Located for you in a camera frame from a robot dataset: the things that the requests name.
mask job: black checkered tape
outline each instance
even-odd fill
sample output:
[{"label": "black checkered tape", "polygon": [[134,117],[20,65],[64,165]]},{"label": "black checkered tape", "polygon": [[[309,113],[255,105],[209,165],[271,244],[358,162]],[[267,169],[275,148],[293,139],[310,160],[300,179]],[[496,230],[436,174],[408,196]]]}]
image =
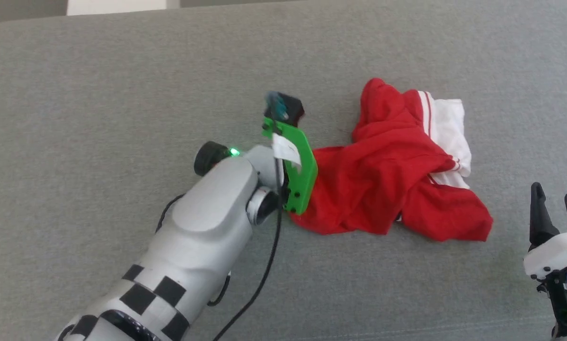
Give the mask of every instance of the black checkered tape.
[{"label": "black checkered tape", "polygon": [[93,328],[96,326],[96,322],[98,322],[98,317],[92,315],[84,315],[78,321],[78,324],[75,325],[73,330],[69,335],[84,335],[84,339],[90,335]]},{"label": "black checkered tape", "polygon": [[186,289],[168,276],[163,276],[155,290],[152,291],[136,282],[136,278],[143,270],[142,266],[135,264],[124,274],[122,279],[131,281],[134,285],[119,300],[138,315],[143,315],[157,296],[163,299],[175,309],[176,313],[169,323],[162,328],[162,333],[173,341],[179,341],[189,327],[188,320],[176,309],[176,305],[186,293]]}]

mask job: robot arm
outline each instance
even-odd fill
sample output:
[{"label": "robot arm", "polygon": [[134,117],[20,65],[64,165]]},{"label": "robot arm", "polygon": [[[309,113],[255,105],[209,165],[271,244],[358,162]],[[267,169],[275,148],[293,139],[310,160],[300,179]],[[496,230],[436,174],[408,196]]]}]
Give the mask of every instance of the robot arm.
[{"label": "robot arm", "polygon": [[539,183],[532,185],[530,250],[523,259],[528,276],[539,282],[537,290],[548,294],[556,319],[552,339],[567,341],[567,233],[550,221],[547,197]]},{"label": "robot arm", "polygon": [[111,291],[71,320],[57,341],[179,341],[217,293],[260,224],[277,208],[273,151],[238,157],[215,143],[195,162],[217,162],[173,206],[172,218]]},{"label": "robot arm", "polygon": [[307,138],[297,129],[304,109],[298,99],[273,91],[267,104],[262,128],[273,138],[273,149],[257,145],[240,153],[204,144],[194,164],[203,179],[176,201],[172,218],[158,226],[145,255],[55,341],[180,341],[226,286],[252,227],[277,209],[303,213],[317,176]]}]

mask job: black cable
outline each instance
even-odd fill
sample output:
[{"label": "black cable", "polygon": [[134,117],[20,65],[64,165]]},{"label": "black cable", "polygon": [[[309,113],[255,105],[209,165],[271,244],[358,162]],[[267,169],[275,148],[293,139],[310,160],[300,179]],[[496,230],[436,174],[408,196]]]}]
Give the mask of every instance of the black cable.
[{"label": "black cable", "polygon": [[231,275],[229,274],[227,275],[227,279],[225,279],[225,284],[222,286],[221,293],[218,294],[216,300],[208,301],[208,306],[215,306],[221,302],[222,298],[225,296],[225,293],[227,292],[227,288],[229,287],[230,281],[231,281]]},{"label": "black cable", "polygon": [[[275,122],[273,116],[274,116],[273,111],[271,111],[271,120],[273,121],[273,132],[278,134],[279,129],[277,129],[277,123]],[[249,307],[254,303],[254,301],[260,294],[262,287],[264,287],[266,283],[266,278],[269,276],[269,272],[271,271],[271,265],[273,265],[273,259],[275,259],[275,251],[277,251],[277,244],[279,242],[279,233],[281,232],[281,228],[282,228],[284,199],[282,198],[281,195],[282,192],[281,177],[282,175],[279,173],[279,160],[275,158],[275,182],[277,183],[277,225],[275,227],[275,238],[273,239],[271,255],[269,257],[269,261],[266,263],[265,273],[262,275],[262,279],[260,280],[260,283],[256,288],[256,291],[252,295],[251,299],[245,304],[244,308],[241,308],[240,311],[238,311],[238,313],[236,313],[235,316],[233,316],[233,318],[229,321],[229,323],[227,323],[224,326],[224,328],[216,335],[213,341],[220,340],[221,337],[227,332],[227,330],[229,330],[229,328],[231,328],[231,326],[238,320],[238,318],[240,318],[241,315],[243,315],[245,311],[249,309]]]},{"label": "black cable", "polygon": [[182,198],[185,196],[185,193],[180,194],[180,196],[176,196],[176,198],[172,199],[168,205],[166,205],[166,208],[164,209],[164,212],[162,212],[162,216],[160,216],[159,218],[159,222],[158,222],[158,228],[155,229],[155,233],[158,233],[159,229],[162,228],[162,223],[164,222],[164,218],[166,217],[166,213],[168,213],[169,207],[171,207],[172,204],[176,203],[176,201],[178,201],[178,199]]}]

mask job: gray couch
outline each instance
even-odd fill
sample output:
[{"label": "gray couch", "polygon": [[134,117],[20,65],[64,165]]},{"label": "gray couch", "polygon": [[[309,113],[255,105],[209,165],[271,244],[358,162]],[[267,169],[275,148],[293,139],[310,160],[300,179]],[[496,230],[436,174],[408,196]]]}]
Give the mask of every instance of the gray couch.
[{"label": "gray couch", "polygon": [[[463,99],[487,242],[324,237],[286,218],[271,276],[226,340],[545,341],[524,273],[529,190],[567,230],[567,0],[310,0],[0,24],[0,341],[45,340],[141,255],[197,181],[206,139],[266,143],[266,90],[302,99],[314,147],[346,144],[365,82]],[[273,222],[188,339],[249,299]]]}]

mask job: green 3d-printed part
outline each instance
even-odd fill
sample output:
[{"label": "green 3d-printed part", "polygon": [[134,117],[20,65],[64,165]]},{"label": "green 3d-printed part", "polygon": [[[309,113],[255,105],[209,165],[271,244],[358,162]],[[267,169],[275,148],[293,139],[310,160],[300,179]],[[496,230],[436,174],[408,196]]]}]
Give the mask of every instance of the green 3d-printed part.
[{"label": "green 3d-printed part", "polygon": [[[268,138],[273,136],[273,121],[265,117],[265,125],[262,134]],[[288,201],[283,209],[295,214],[303,214],[309,205],[311,192],[318,177],[318,164],[315,161],[313,151],[307,140],[307,136],[302,130],[277,122],[277,128],[281,131],[281,136],[287,138],[298,149],[301,156],[301,171],[292,165],[292,162],[284,160],[283,166],[288,175]]]}]

